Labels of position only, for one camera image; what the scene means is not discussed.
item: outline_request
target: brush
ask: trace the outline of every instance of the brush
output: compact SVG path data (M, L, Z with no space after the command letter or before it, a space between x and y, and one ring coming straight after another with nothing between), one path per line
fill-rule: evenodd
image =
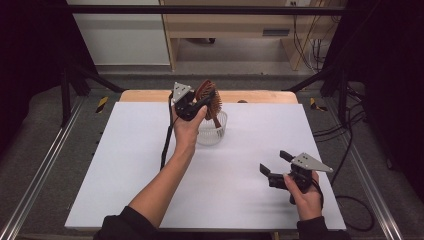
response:
M196 90L196 101L199 101L200 99L209 96L209 94L215 91L215 97L213 97L212 101L208 105L208 111L206 113L205 119L206 120L213 120L216 128L221 128L221 123L219 122L217 116L218 113L221 111L221 97L219 96L218 91L216 90L216 85L210 80L205 80L203 83L197 88ZM218 131L218 135L221 137L222 133L221 131Z

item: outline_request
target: floor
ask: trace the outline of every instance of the floor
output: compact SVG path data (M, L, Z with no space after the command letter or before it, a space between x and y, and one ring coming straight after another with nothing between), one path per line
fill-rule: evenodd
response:
M222 89L282 90L314 73L306 67L292 71L280 42L272 39L216 39L214 44L206 39L185 39L180 45L175 71L167 66L99 66L99 71L111 82L130 89L170 89L177 80L195 86L199 81L210 78ZM63 224L119 94L95 82L89 83L93 90L88 98L80 100L73 95L73 103L83 101L81 112L73 130L65 136L66 142L48 169L46 178L41 179L42 187L36 193L37 198L30 203L30 211L18 222L17 229L20 231L17 239L90 239L92 235L64 229ZM320 85L320 82L314 83L297 93L314 133L337 124L332 114L337 97L322 98L317 91ZM363 91L359 83L351 83L351 86L359 92ZM109 104L101 114L97 114L95 109L103 96L109 97ZM316 108L311 108L311 98L315 100ZM349 98L349 106L354 106L356 100ZM355 108L352 116L356 113L359 114L356 119L360 121L353 127L354 147L333 189L336 195L355 197L374 211L375 225L368 231L355 229L367 228L371 224L367 208L357 201L340 198L345 221L352 224L348 232L353 239L424 239L424 204L408 187L402 173L387 168L385 155L366 122L366 115L361 113L360 108ZM45 163L48 150L60 131L60 121L60 89L53 88L33 98L30 113L16 136L15 144L1 156L0 226L6 226L38 168ZM346 140L349 139L347 133L337 134L340 132L316 138L323 162L332 166L340 164L346 151ZM378 212L381 208L373 207L372 203L380 200L373 199L365 189L366 184L356 166L358 158L365 163L382 198L380 200L386 204L383 210L388 210L389 215L381 214ZM389 230L398 230L401 237L388 237L385 232L387 226L384 226L387 219L382 217L393 218L392 223L395 224L391 225L392 229L389 226ZM280 239L295 237L280 235Z

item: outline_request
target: black pole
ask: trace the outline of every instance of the black pole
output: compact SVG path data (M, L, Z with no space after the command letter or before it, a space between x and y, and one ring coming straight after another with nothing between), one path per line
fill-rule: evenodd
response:
M339 117L340 123L342 124L344 128L347 127L346 102L347 102L347 74L345 71L342 71L340 80L339 80L339 105L338 105L337 115Z
M98 74L95 74L91 71L88 71L87 69L85 69L84 67L82 67L81 65L75 65L75 70L79 73L81 73L82 75L100 83L101 85L109 88L110 90L116 92L116 93L122 93L124 92L126 89L121 88L109 81L107 81L106 79L100 77Z
M364 9L345 7L264 7L210 5L47 5L45 10L82 14L230 14L230 15L319 15L358 14Z
M318 81L318 80L323 80L323 79L328 79L329 76L333 75L334 73L334 66L328 66L327 68L321 70L320 72L312 75L311 77L309 77L308 79L294 85L293 87L289 88L289 89L283 89L281 91L290 91L290 92L298 92L300 90L302 90L303 88L311 85L312 83Z
M60 76L60 86L62 91L62 124L61 127L64 127L71 117L71 100L69 94L69 82L66 72L66 68L63 69L63 72Z

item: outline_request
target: white cabinet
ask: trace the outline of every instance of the white cabinet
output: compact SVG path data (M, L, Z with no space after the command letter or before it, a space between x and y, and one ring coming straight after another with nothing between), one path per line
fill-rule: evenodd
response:
M159 5L157 0L67 0L68 4ZM159 14L74 14L96 65L169 65Z

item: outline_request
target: cable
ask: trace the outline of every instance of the cable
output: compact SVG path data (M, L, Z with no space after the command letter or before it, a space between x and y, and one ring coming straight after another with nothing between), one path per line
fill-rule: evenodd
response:
M171 107L172 95L173 95L173 93L171 93L168 97L169 127L168 127L168 131L167 131L167 134L166 134L165 145L163 146L163 150L162 150L160 170L162 170L162 168L165 166L166 154L168 153L169 141L171 140L172 129L174 128L175 122L178 120L178 117L177 117L175 119L175 121L173 121L173 117L172 117L172 107Z
M315 55L315 41L318 41L317 55ZM324 63L325 57L319 56L319 54L321 52L321 47L322 47L322 39L318 39L318 40L314 39L314 41L313 41L313 43L311 43L311 45L312 45L312 53L314 54L315 61L320 62L320 63Z
M310 66L312 66L312 61L311 61L311 51L309 51L309 65Z
M358 113L356 113L351 119L349 119L349 121L352 121L353 122L353 120L357 117L357 116L359 116L360 114L362 114L362 113L364 113L365 111L360 111L360 112L358 112ZM317 132L315 132L315 133L313 133L313 136L314 137L322 137L322 136L327 136L327 135L330 135L331 133L334 133L334 132L336 132L336 131L338 131L338 130L340 130L340 129L342 129L343 128L343 126L341 125L341 124L338 124L338 125L336 125L336 126L333 126L333 127L331 127L331 128L329 128L329 129L327 129L327 130L321 130L321 131L317 131Z
M339 0L339 7L341 7L341 6L342 6L342 1ZM340 18L341 18L341 16L331 16L331 20L334 23L339 23L340 22Z
M350 196L345 196L345 195L337 195L336 196L336 199L340 199L340 198L350 199L350 200L353 200L353 201L358 202L359 204L361 204L367 210L368 214L370 215L370 219L371 219L370 225L368 227L366 227L366 228L355 227L352 224L344 221L345 224L346 224L346 226L348 226L348 227L350 227L352 229L355 229L356 231L360 231L360 232L368 232L371 229L373 229L373 227L375 225L375 218L374 218L374 215L373 215L371 209L366 205L366 203L364 203L363 201L361 201L361 200L359 200L357 198L350 197Z
M312 185L317 189L318 193L321 195L321 209L324 208L324 194L322 193L321 187L315 179L312 179Z
M352 126L354 126L356 123L358 123L359 121L361 121L362 119L364 119L363 117L362 118L360 118L360 119L358 119L358 120L356 120L355 122L353 122L352 123ZM319 142L326 142L326 141L329 141L329 140L332 140L332 139L334 139L334 138L336 138L336 137L338 137L338 136L340 136L340 135L343 135L343 134L345 134L346 133L346 131L343 131L343 132L341 132L341 133L339 133L339 134L337 134L337 135L335 135L335 136L332 136L332 137L330 137L330 138L327 138L327 139L325 139L325 140L318 140L318 141L315 141L316 143L319 143Z
M358 93L355 91L349 83L347 84L347 91L350 97L357 97L360 101L365 99L365 96L363 94Z
M309 28L309 32L306 35L306 39L307 40L309 39L309 36L310 36L310 34L312 32L312 29L314 29L316 23L318 22L318 20L320 18L321 18L321 16L318 16L318 17L316 15L314 16L314 19L312 20L311 27ZM306 67L309 68L309 69L311 69L311 70L313 70L313 71L314 70L318 70L318 69L315 69L314 67L312 67L308 63L308 61L307 61L307 59L305 57L304 48L302 47L302 44L300 43L299 36L297 35L297 23L296 22L297 22L297 15L293 15L293 30L294 30L293 31L294 32L294 34L293 34L293 42L294 42L294 46L295 46L297 52L299 53L301 59L303 60L303 63L306 65Z
M355 107L357 107L357 106L359 106L359 105L361 105L361 104L362 104L362 103L357 103L357 104L353 105L353 106L349 109L348 119L350 119L350 114L351 114L351 112L352 112L352 109L354 109ZM346 148L346 151L345 151L345 153L344 153L344 155L343 155L343 158L342 158L342 160L341 160L341 162L340 162L339 166L337 167L337 170L334 172L334 176L333 176L333 178L331 179L331 186L333 186L334 181L336 180L337 176L339 175L339 173L340 173L340 169L343 167L343 164L344 164L344 163L345 163L345 161L346 161L347 154L349 153L350 146L352 145L352 142L353 142L352 123L351 123L350 121L348 121L347 123L348 123L348 131L349 131L349 133L350 133L349 143L347 144L347 148Z
M350 133L350 139L349 139L349 143L348 143L347 149L346 149L346 151L345 151L345 153L344 153L344 155L343 155L343 158L342 158L342 160L341 160L341 162L340 162L340 164L339 164L339 166L338 166L338 168L337 168L336 172L334 173L333 178L331 179L331 183L330 183L330 184L331 184L331 186L333 186L333 185L334 185L334 182L335 182L335 180L336 180L336 178L337 178L338 174L340 173L340 169L342 168L342 166L344 165L344 163L345 163L345 161L346 161L346 159L347 159L347 154L349 153L349 151L350 151L350 147L351 147L352 142L353 142L352 120L353 120L356 116L358 116L360 113L363 113L364 111L361 111L361 112L359 112L359 113L355 114L355 116L354 116L354 117L352 117L352 118L350 117L350 114L351 114L352 110L353 110L355 107L360 106L360 105L362 105L362 102L359 102L359 103L357 103L357 104L353 105L353 106L349 109L349 113L348 113L348 119L349 119L349 121L348 121L347 123L348 123L348 131L349 131L349 133ZM346 224L348 227L350 227L350 228L352 228L352 229L355 229L355 230L357 230L357 231L361 231L361 232L367 232L367 231L370 231L370 230L374 227L374 225L375 225L375 218L374 218L374 215L373 215L372 211L369 209L369 207L368 207L368 206L367 206L364 202L362 202L361 200L359 200L359 199L357 199L357 198L350 197L350 196L345 196L345 195L337 195L337 196L335 196L335 197L336 197L336 199L338 199L338 198L339 198L339 199L340 199L340 198L345 198L345 199L350 199L350 200L353 200L353 201L358 202L359 204L361 204L362 206L364 206L364 207L365 207L365 209L367 210L367 212L368 212L368 214L369 214L369 216L370 216L371 224L370 224L368 227L366 227L366 228L355 227L355 226L353 226L352 224L350 224L350 223L348 223L348 222L344 221L344 222L345 222L345 224Z

